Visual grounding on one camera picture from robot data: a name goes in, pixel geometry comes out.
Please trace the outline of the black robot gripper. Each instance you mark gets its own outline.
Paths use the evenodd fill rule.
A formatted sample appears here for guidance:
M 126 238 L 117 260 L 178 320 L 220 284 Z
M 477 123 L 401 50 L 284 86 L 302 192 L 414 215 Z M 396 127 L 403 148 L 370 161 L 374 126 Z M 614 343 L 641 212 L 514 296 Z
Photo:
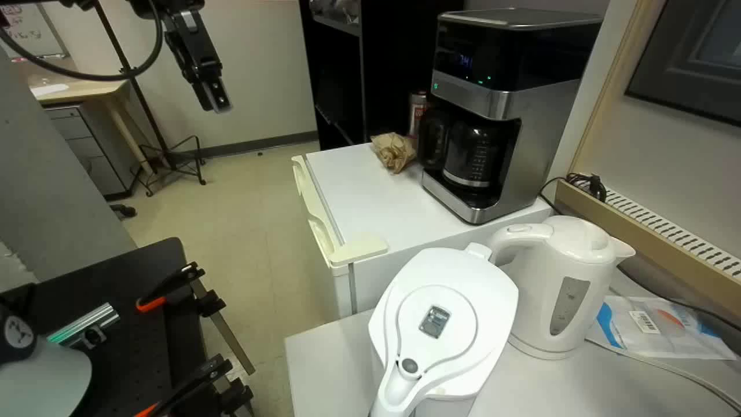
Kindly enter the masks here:
M 170 11 L 164 17 L 164 40 L 184 77 L 192 84 L 203 112 L 231 109 L 222 84 L 222 62 L 212 35 L 195 10 Z

